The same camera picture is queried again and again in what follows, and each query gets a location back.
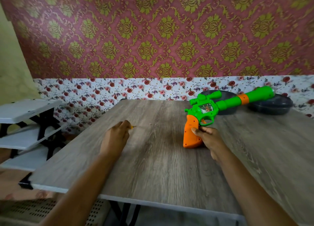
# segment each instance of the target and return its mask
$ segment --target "wooden table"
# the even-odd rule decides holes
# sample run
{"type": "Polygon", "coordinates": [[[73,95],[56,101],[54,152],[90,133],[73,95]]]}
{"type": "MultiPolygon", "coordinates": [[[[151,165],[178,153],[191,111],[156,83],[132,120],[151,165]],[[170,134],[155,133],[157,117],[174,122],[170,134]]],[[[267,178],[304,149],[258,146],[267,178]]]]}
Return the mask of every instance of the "wooden table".
{"type": "MultiPolygon", "coordinates": [[[[30,178],[34,188],[66,192],[100,150],[105,130],[128,119],[128,143],[102,199],[243,218],[205,147],[185,149],[187,101],[122,100],[30,178]]],[[[314,121],[295,110],[267,116],[246,107],[213,127],[264,189],[301,224],[314,224],[314,121]]]]}

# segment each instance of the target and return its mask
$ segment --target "person's left arm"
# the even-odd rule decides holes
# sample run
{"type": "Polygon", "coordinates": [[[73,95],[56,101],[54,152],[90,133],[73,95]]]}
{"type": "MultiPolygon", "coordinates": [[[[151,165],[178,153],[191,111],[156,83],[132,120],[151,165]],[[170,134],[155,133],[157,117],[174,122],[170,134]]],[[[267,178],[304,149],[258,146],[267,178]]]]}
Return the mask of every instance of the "person's left arm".
{"type": "Polygon", "coordinates": [[[39,225],[85,225],[97,196],[127,143],[129,129],[131,124],[125,120],[105,133],[97,159],[39,225]]]}

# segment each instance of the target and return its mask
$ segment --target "black container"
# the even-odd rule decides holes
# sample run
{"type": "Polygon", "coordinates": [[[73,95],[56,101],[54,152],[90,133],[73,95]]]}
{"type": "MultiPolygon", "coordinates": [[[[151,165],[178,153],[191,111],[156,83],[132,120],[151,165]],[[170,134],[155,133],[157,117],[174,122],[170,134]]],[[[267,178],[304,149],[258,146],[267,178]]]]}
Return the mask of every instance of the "black container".
{"type": "Polygon", "coordinates": [[[288,113],[293,106],[293,101],[289,97],[280,94],[266,101],[255,101],[249,103],[248,108],[267,115],[284,115],[288,113]]]}
{"type": "MultiPolygon", "coordinates": [[[[206,91],[202,91],[201,94],[203,95],[210,95],[212,94],[213,92],[215,91],[218,91],[218,90],[206,90],[206,91]]],[[[232,93],[232,92],[229,92],[229,91],[225,91],[225,90],[221,90],[221,98],[219,99],[213,99],[213,101],[216,103],[217,101],[224,101],[224,100],[227,100],[227,99],[230,99],[231,97],[235,97],[237,96],[237,94],[235,93],[232,93]]],[[[228,108],[224,111],[219,111],[218,114],[219,115],[231,115],[231,114],[234,114],[237,110],[237,106],[236,107],[232,107],[232,108],[228,108]]]]}

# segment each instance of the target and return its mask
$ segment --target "green toy gun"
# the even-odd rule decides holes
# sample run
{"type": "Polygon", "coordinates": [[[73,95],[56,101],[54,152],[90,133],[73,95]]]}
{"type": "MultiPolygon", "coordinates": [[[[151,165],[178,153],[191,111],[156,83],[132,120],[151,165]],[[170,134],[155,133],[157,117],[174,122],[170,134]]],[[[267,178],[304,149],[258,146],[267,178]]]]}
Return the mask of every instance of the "green toy gun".
{"type": "Polygon", "coordinates": [[[200,137],[196,136],[191,129],[198,129],[198,125],[207,126],[214,123],[214,118],[219,111],[239,105],[246,105],[254,101],[263,101],[274,97],[275,92],[269,86],[259,87],[254,91],[245,94],[237,95],[224,101],[214,102],[212,99],[221,98],[221,92],[216,91],[210,95],[198,94],[197,98],[191,99],[191,109],[185,109],[187,112],[186,124],[184,127],[183,147],[195,148],[202,143],[200,137]]]}

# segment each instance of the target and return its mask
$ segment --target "person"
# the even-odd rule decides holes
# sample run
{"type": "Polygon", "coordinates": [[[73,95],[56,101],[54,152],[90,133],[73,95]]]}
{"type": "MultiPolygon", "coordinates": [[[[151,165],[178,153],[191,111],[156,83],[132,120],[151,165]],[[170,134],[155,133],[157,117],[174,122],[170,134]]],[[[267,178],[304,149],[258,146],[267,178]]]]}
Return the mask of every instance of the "person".
{"type": "MultiPolygon", "coordinates": [[[[41,226],[85,225],[106,178],[127,143],[129,129],[131,124],[125,120],[105,133],[97,159],[40,222],[41,226]]],[[[220,165],[248,225],[297,226],[230,151],[217,129],[200,127],[192,131],[202,138],[212,158],[220,165]]]]}

